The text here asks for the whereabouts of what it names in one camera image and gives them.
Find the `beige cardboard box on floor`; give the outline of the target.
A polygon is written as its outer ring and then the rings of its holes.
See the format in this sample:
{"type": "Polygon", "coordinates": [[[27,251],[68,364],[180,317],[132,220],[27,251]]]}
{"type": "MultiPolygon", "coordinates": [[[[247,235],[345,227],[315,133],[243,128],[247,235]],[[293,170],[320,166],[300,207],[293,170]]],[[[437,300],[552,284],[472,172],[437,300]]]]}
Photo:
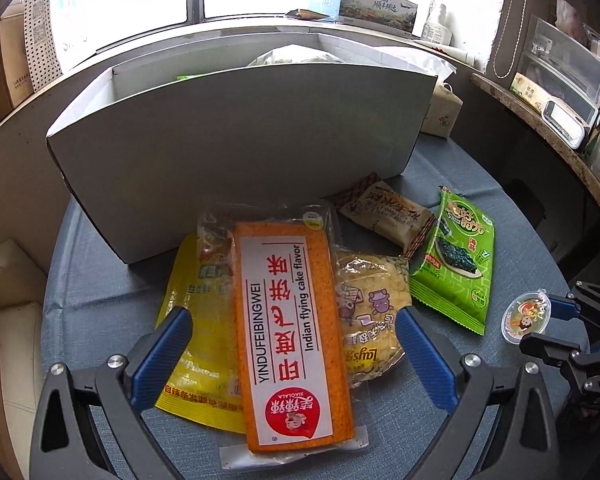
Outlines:
{"type": "Polygon", "coordinates": [[[19,474],[29,477],[30,449],[44,382],[41,351],[46,275],[13,240],[0,244],[0,413],[19,474]]]}

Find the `brown cardboard box on sill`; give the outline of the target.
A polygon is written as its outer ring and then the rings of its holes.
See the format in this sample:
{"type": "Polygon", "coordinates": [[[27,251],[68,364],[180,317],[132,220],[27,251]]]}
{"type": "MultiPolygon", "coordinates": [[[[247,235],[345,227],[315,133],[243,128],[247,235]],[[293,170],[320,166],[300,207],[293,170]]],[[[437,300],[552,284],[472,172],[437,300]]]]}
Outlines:
{"type": "Polygon", "coordinates": [[[14,0],[0,17],[0,122],[33,93],[23,18],[23,0],[14,0]]]}

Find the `clear plastic drawer organizer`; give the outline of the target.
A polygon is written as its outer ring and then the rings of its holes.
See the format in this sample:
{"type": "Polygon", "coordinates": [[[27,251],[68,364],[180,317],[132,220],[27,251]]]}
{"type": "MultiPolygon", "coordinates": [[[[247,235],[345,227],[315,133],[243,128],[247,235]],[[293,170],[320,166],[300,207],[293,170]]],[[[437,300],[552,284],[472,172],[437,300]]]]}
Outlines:
{"type": "Polygon", "coordinates": [[[600,58],[580,42],[532,16],[518,73],[565,102],[586,128],[594,124],[600,110],[600,58]]]}

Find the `yellow green-bean snack bag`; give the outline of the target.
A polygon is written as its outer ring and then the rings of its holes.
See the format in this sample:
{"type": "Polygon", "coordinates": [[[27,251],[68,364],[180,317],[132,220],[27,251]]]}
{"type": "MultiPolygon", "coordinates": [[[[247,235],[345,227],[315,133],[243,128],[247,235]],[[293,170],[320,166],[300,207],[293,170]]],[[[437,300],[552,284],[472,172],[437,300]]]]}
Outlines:
{"type": "Polygon", "coordinates": [[[157,321],[183,307],[192,317],[193,335],[156,407],[199,425],[243,434],[232,286],[228,238],[204,228],[187,235],[157,321]]]}

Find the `grey cardboard storage box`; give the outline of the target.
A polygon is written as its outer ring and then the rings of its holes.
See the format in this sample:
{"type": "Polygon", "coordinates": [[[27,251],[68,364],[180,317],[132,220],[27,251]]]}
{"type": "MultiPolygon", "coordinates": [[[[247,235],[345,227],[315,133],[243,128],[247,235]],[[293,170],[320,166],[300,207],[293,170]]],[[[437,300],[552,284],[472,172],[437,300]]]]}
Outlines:
{"type": "Polygon", "coordinates": [[[47,131],[68,189],[125,263],[213,204],[312,200],[406,167],[436,78],[324,32],[183,44],[100,73],[47,131]]]}

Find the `white bottle on sill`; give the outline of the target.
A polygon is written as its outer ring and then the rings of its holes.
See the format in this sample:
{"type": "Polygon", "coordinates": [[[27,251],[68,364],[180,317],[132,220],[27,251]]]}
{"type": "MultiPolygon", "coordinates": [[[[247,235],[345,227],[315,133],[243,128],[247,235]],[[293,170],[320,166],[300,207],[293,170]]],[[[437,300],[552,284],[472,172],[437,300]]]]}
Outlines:
{"type": "Polygon", "coordinates": [[[449,46],[452,36],[451,29],[446,26],[446,6],[439,3],[431,10],[429,20],[422,28],[422,40],[449,46]]]}

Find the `white digital clock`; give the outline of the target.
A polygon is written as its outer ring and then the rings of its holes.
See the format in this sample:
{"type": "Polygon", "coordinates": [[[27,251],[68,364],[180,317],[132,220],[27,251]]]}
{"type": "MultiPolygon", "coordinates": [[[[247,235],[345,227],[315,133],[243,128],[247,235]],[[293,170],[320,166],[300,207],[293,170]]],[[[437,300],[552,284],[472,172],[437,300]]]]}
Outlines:
{"type": "Polygon", "coordinates": [[[585,138],[585,124],[576,112],[561,100],[549,99],[541,113],[545,122],[572,150],[585,138]]]}

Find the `white Sanfu paper bag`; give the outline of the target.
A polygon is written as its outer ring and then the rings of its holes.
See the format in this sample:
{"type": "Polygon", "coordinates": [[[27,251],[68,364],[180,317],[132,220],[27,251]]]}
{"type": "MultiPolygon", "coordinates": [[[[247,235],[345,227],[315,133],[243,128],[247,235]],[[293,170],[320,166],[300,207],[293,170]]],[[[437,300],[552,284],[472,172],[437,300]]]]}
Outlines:
{"type": "Polygon", "coordinates": [[[23,30],[30,81],[36,93],[62,76],[50,19],[50,0],[24,0],[23,30]]]}

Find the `orange Indian flying cake pack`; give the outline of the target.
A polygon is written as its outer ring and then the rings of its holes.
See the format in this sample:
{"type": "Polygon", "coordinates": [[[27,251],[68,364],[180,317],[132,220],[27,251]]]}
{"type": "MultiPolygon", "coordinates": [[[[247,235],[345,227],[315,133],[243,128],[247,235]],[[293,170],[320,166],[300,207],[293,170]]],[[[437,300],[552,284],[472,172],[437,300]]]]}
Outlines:
{"type": "Polygon", "coordinates": [[[244,219],[228,235],[248,452],[364,450],[328,232],[303,220],[244,219]]]}

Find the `small jelly cup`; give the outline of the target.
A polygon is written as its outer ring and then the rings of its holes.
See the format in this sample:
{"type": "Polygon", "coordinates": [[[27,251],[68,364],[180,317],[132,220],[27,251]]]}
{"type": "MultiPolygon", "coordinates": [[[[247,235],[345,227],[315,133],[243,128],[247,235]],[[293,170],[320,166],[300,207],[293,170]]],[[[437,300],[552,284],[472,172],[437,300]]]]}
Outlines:
{"type": "Polygon", "coordinates": [[[523,336],[545,333],[552,304],[545,289],[532,290],[516,297],[501,320],[501,333],[509,344],[520,344],[523,336]]]}

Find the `beige rice cracker packet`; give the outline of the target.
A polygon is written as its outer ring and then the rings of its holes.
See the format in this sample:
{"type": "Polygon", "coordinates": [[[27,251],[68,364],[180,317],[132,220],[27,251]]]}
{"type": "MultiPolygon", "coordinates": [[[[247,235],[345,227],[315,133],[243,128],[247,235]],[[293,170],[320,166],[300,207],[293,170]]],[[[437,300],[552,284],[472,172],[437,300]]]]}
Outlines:
{"type": "Polygon", "coordinates": [[[399,245],[407,259],[424,244],[436,221],[428,208],[396,192],[374,172],[328,200],[349,220],[399,245]]]}

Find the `yellow cartoon chips bag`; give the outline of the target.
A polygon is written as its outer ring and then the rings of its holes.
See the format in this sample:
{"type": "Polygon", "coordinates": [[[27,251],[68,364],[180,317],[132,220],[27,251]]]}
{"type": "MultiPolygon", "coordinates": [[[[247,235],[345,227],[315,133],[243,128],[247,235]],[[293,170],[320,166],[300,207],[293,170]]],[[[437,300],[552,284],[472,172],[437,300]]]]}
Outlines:
{"type": "Polygon", "coordinates": [[[399,363],[396,314],[412,304],[408,260],[339,249],[336,293],[350,385],[376,379],[399,363]]]}

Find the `beige tissue pack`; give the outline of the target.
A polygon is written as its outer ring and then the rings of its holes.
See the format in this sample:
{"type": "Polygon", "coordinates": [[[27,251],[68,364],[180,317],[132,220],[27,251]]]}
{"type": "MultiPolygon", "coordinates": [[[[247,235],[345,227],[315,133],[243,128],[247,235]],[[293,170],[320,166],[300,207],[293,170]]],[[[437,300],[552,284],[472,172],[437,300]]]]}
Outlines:
{"type": "Polygon", "coordinates": [[[462,107],[463,100],[454,93],[452,87],[446,82],[438,81],[420,131],[430,136],[449,138],[462,107]]]}

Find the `green seaweed snack packet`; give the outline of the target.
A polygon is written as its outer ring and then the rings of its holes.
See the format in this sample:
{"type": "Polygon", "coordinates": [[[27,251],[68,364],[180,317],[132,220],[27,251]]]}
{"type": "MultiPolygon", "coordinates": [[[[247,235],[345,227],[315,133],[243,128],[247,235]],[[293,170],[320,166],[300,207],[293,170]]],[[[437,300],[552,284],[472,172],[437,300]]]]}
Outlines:
{"type": "Polygon", "coordinates": [[[466,197],[440,188],[440,208],[411,273],[412,297],[482,336],[491,297],[495,226],[466,197]]]}

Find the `printed landscape gift box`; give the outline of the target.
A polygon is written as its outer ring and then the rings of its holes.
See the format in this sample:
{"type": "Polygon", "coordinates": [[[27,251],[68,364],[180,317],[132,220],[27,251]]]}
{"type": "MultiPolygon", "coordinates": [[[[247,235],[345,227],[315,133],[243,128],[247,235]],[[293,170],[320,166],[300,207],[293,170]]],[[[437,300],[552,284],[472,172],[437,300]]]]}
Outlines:
{"type": "Polygon", "coordinates": [[[318,0],[337,23],[411,35],[417,4],[408,0],[318,0]]]}

